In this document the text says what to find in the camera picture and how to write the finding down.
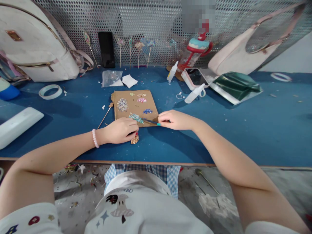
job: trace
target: backpack strap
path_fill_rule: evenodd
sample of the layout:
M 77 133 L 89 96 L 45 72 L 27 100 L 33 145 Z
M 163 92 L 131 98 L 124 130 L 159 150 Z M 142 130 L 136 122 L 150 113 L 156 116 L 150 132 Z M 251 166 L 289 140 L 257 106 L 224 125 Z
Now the backpack strap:
M 80 68 L 79 72 L 84 73 L 86 71 L 92 70 L 93 66 L 94 66 L 92 59 L 85 52 L 76 49 L 75 45 L 73 44 L 72 40 L 69 38 L 69 36 L 65 32 L 65 30 L 62 28 L 62 26 L 59 24 L 59 22 L 46 9 L 44 9 L 42 6 L 35 3 L 34 1 L 33 1 L 33 3 L 36 4 L 36 6 L 40 8 L 40 10 L 46 15 L 46 17 L 51 21 L 51 23 L 55 26 L 55 28 L 58 30 L 58 32 L 62 35 L 64 41 L 67 43 L 67 45 L 70 48 L 70 52 L 71 52 L 72 56 L 75 58 L 76 63 L 78 65 L 78 67 Z M 80 59 L 80 55 L 86 59 L 84 62 L 89 65 L 89 67 L 87 69 L 83 69 L 81 67 L 82 62 Z
M 282 8 L 282 9 L 279 9 L 277 11 L 274 11 L 262 18 L 260 18 L 257 22 L 255 22 L 251 28 L 252 29 L 256 29 L 258 26 L 260 26 L 260 24 L 262 24 L 264 21 L 267 21 L 267 20 L 270 20 L 272 19 L 274 16 L 278 15 L 278 14 L 281 14 L 281 13 L 284 13 L 286 11 L 289 11 L 293 8 L 296 8 L 298 7 L 291 20 L 290 20 L 290 24 L 288 26 L 288 28 L 286 29 L 286 31 L 283 33 L 283 35 L 276 41 L 273 41 L 271 43 L 269 43 L 268 46 L 272 46 L 272 45 L 276 45 L 276 44 L 281 44 L 283 41 L 285 41 L 287 38 L 289 38 L 291 32 L 293 31 L 293 29 L 295 28 L 296 24 L 297 24 L 297 21 L 299 20 L 300 16 L 302 15 L 302 12 L 305 8 L 305 5 L 306 4 L 306 1 L 302 1 L 302 2 L 299 2 L 299 3 L 296 3 L 296 4 L 293 4 L 293 5 L 290 5 L 288 7 L 285 7 L 285 8 Z

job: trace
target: pink handbag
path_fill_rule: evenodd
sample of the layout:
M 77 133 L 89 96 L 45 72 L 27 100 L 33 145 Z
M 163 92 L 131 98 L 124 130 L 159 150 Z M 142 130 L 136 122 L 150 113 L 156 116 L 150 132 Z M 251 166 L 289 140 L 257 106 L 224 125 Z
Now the pink handbag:
M 287 30 L 278 40 L 268 43 L 258 51 L 247 53 L 245 49 L 246 44 L 261 23 L 296 7 L 298 8 L 292 16 Z M 218 53 L 216 53 L 216 55 L 208 63 L 208 68 L 217 75 L 222 75 L 227 72 L 240 72 L 244 74 L 251 73 L 258 68 L 276 50 L 276 48 L 283 43 L 283 41 L 289 37 L 298 19 L 302 15 L 304 8 L 305 2 L 300 2 L 262 17 L 243 34 L 233 39 Z

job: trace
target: white paper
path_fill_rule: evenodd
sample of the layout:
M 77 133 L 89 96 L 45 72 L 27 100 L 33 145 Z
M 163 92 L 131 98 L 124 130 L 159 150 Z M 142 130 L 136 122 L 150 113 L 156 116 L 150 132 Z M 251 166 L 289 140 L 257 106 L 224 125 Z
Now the white paper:
M 84 164 L 80 165 L 79 169 L 80 169 L 81 175 L 83 175 L 84 174 L 85 165 Z
M 131 88 L 137 83 L 137 80 L 133 79 L 132 76 L 126 75 L 123 76 L 123 83 L 128 87 Z

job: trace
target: blue table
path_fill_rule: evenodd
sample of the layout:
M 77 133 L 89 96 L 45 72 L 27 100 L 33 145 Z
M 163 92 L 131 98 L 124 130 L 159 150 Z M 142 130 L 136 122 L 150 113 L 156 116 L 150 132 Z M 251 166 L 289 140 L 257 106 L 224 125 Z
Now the blue table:
M 101 88 L 103 68 L 95 68 L 82 78 L 58 82 L 65 87 L 54 100 L 43 100 L 38 91 L 51 83 L 28 82 L 14 100 L 0 101 L 0 124 L 26 107 L 33 107 L 44 118 L 0 150 L 0 159 L 16 160 L 25 153 L 69 136 L 97 128 L 110 104 L 115 90 L 149 89 L 158 112 L 175 109 L 206 121 L 217 132 L 245 152 L 258 165 L 280 167 L 312 167 L 312 77 L 310 74 L 289 74 L 292 82 L 281 82 L 268 72 L 251 76 L 264 92 L 237 106 L 207 89 L 207 95 L 186 104 L 176 98 L 180 91 L 187 96 L 190 90 L 184 82 L 173 79 L 168 84 L 164 67 L 122 67 L 123 75 L 130 74 L 137 85 Z M 110 110 L 104 123 L 114 120 Z M 174 131 L 163 127 L 141 128 L 135 145 L 107 144 L 92 149 L 77 158 L 77 162 L 92 163 L 153 163 L 179 165 L 213 165 L 203 144 L 191 131 Z

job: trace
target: right hand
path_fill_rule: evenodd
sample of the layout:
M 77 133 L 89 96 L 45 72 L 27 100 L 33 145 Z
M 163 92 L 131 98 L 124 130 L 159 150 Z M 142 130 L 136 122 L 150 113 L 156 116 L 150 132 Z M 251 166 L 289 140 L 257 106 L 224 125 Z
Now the right hand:
M 193 131 L 195 127 L 198 126 L 198 124 L 202 121 L 188 114 L 176 110 L 170 110 L 159 114 L 158 122 L 162 127 L 167 127 L 174 130 Z

